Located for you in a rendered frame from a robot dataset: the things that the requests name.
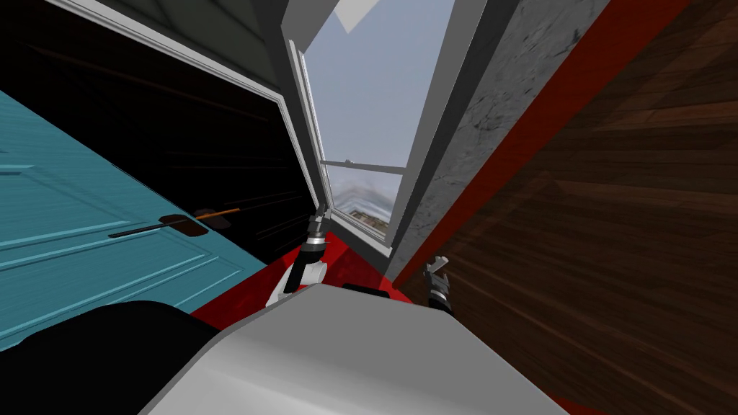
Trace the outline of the grey framed window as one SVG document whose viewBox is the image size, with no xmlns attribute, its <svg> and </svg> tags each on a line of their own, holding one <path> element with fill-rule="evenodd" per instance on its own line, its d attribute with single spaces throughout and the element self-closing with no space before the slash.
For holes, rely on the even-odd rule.
<svg viewBox="0 0 738 415">
<path fill-rule="evenodd" d="M 281 29 L 332 214 L 389 258 L 474 40 L 520 0 L 288 0 Z"/>
</svg>

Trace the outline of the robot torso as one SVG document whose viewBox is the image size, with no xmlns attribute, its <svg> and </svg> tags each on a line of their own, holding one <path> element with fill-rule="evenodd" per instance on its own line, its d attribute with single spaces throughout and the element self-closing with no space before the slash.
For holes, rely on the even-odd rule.
<svg viewBox="0 0 738 415">
<path fill-rule="evenodd" d="M 443 311 L 315 284 L 229 326 L 139 415 L 568 415 Z"/>
</svg>

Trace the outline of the teal door leaf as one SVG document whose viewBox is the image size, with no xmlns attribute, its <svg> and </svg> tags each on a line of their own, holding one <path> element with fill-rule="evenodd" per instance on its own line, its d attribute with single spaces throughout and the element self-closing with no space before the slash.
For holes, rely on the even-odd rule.
<svg viewBox="0 0 738 415">
<path fill-rule="evenodd" d="M 190 313 L 264 267 L 218 233 L 150 229 L 177 213 L 0 91 L 0 351 L 113 303 Z"/>
</svg>

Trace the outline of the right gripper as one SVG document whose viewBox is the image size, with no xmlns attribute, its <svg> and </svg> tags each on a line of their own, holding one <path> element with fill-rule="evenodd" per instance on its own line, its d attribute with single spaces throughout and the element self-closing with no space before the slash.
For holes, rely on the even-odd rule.
<svg viewBox="0 0 738 415">
<path fill-rule="evenodd" d="M 434 263 L 424 265 L 424 273 L 429 291 L 450 292 L 450 280 L 447 274 L 435 274 L 449 263 L 447 257 L 436 256 Z"/>
</svg>

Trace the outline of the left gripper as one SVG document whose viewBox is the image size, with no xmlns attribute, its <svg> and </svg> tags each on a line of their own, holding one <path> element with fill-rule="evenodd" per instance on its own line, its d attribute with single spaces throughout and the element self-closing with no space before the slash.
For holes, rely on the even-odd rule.
<svg viewBox="0 0 738 415">
<path fill-rule="evenodd" d="M 327 206 L 319 206 L 317 211 L 309 219 L 308 237 L 325 238 L 331 225 L 332 210 Z"/>
</svg>

